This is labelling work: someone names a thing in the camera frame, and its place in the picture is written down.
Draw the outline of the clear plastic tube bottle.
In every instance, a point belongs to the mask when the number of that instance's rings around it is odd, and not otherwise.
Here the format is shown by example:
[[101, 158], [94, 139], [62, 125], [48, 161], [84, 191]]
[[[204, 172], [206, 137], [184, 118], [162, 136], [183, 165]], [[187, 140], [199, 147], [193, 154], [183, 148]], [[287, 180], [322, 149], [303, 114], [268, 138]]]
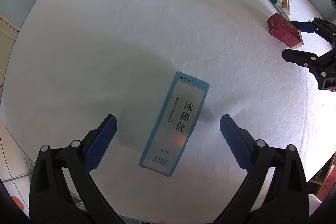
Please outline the clear plastic tube bottle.
[[287, 15], [290, 15], [291, 12], [291, 0], [282, 0], [282, 8], [286, 12]]

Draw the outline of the light blue medicine box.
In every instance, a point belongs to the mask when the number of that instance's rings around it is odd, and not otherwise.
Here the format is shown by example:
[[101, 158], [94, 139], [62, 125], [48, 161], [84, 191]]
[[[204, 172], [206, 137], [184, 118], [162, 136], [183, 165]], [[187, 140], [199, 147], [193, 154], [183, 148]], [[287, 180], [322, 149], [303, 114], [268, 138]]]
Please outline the light blue medicine box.
[[173, 78], [139, 166], [173, 175], [195, 128], [209, 83], [182, 72]]

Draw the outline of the dark red box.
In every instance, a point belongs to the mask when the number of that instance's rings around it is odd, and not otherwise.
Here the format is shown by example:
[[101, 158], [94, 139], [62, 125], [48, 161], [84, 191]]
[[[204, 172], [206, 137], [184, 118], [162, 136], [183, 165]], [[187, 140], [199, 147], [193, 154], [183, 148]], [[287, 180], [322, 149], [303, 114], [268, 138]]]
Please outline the dark red box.
[[303, 46], [301, 32], [280, 14], [273, 14], [267, 20], [267, 24], [269, 33], [283, 42], [287, 47], [295, 49]]

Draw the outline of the green white pen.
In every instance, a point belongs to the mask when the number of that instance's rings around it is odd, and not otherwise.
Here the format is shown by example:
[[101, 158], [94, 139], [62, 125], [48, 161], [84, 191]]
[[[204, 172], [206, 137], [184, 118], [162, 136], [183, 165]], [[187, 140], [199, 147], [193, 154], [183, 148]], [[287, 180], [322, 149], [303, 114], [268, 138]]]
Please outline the green white pen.
[[280, 5], [280, 3], [277, 0], [270, 0], [270, 1], [274, 5], [274, 7], [276, 7], [276, 9], [280, 13], [280, 15], [283, 18], [285, 18], [288, 22], [291, 22], [289, 16], [286, 14], [285, 10], [282, 8], [282, 6]]

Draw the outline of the white blue-trimmed table cloth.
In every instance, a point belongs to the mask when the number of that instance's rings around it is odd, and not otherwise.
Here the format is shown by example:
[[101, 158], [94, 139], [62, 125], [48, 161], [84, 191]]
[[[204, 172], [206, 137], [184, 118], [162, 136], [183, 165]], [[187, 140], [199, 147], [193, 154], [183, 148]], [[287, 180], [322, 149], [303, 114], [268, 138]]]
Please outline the white blue-trimmed table cloth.
[[[268, 32], [269, 0], [37, 0], [6, 69], [1, 117], [36, 160], [65, 147], [108, 115], [118, 129], [91, 175], [121, 216], [209, 223], [246, 172], [219, 129], [232, 116], [272, 147], [297, 147], [306, 178], [335, 152], [335, 94], [282, 58]], [[290, 17], [319, 12], [292, 0]], [[210, 85], [171, 177], [139, 166], [176, 72]]]

